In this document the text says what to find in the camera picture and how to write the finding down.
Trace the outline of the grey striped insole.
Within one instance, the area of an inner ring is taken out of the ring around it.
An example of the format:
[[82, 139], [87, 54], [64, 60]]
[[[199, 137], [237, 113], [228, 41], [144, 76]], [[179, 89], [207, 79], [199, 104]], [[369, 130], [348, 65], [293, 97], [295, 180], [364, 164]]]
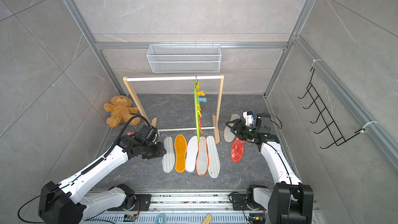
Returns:
[[213, 136], [208, 136], [206, 142], [209, 157], [208, 174], [211, 178], [217, 178], [220, 173], [220, 160], [215, 138]]
[[163, 156], [162, 168], [165, 173], [169, 173], [172, 171], [175, 165], [173, 139], [171, 137], [167, 137], [164, 139], [163, 144], [166, 154]]

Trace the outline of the grey felt yellow-edged insole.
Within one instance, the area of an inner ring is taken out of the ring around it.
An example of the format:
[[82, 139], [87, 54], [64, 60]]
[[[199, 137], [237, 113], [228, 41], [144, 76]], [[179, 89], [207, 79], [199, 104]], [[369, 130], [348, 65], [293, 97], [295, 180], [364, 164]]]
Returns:
[[[240, 119], [239, 114], [232, 114], [230, 121], [234, 121], [236, 119]], [[231, 129], [229, 127], [225, 127], [224, 129], [224, 140], [228, 143], [233, 142], [236, 139], [235, 135], [231, 132]]]

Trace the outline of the red orange-edged insole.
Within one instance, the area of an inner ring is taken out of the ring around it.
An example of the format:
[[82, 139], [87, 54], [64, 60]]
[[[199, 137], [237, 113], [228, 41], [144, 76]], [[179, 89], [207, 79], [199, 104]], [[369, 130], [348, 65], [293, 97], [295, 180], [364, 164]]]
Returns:
[[231, 147], [231, 160], [236, 163], [240, 162], [243, 157], [244, 150], [245, 141], [236, 138]]

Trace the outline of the yellow fuzzy insole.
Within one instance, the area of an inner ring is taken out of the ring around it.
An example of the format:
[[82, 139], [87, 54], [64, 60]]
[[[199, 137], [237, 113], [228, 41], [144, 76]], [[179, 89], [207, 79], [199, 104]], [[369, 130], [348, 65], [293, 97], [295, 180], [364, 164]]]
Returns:
[[187, 141], [183, 135], [178, 135], [175, 139], [174, 148], [176, 151], [176, 165], [175, 170], [178, 173], [185, 171], [186, 167], [186, 152], [187, 152]]

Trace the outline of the white foam insole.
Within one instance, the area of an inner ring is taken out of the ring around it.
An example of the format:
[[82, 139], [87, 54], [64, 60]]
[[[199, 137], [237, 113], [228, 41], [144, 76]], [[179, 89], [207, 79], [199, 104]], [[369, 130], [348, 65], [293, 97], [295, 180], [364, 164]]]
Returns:
[[198, 138], [193, 136], [187, 145], [186, 153], [186, 164], [185, 169], [187, 172], [191, 173], [195, 170], [196, 160], [198, 155]]

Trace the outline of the grey felt orange-edged insole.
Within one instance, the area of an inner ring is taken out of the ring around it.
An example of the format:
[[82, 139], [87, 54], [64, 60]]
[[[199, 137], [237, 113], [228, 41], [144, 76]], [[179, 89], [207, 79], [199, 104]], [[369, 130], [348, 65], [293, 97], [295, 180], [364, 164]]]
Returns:
[[206, 137], [201, 136], [198, 142], [198, 155], [196, 161], [196, 170], [199, 176], [204, 176], [207, 173], [209, 165], [209, 158], [207, 152]]

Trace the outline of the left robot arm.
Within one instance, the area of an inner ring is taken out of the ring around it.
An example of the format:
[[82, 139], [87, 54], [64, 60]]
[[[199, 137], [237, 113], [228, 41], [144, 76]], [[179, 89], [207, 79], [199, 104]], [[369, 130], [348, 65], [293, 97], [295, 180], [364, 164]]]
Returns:
[[157, 140], [157, 119], [148, 121], [142, 115], [130, 118], [144, 121], [140, 130], [124, 135], [124, 125], [111, 147], [74, 175], [59, 183], [50, 181], [41, 189], [38, 215], [42, 224], [78, 224], [87, 217], [114, 207], [130, 209], [135, 203], [135, 192], [125, 184], [86, 198], [86, 194], [104, 177], [130, 159], [159, 158], [166, 154], [162, 142]]

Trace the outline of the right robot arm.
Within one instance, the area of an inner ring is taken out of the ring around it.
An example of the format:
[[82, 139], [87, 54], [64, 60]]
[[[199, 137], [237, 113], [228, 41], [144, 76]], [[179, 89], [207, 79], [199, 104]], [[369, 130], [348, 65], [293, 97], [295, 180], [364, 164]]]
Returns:
[[248, 111], [243, 113], [243, 119], [226, 122], [238, 140], [257, 145], [275, 183], [272, 190], [262, 185], [250, 185], [242, 202], [249, 209], [264, 209], [273, 224], [310, 224], [314, 192], [293, 172], [278, 137], [271, 134], [272, 117], [272, 114]]

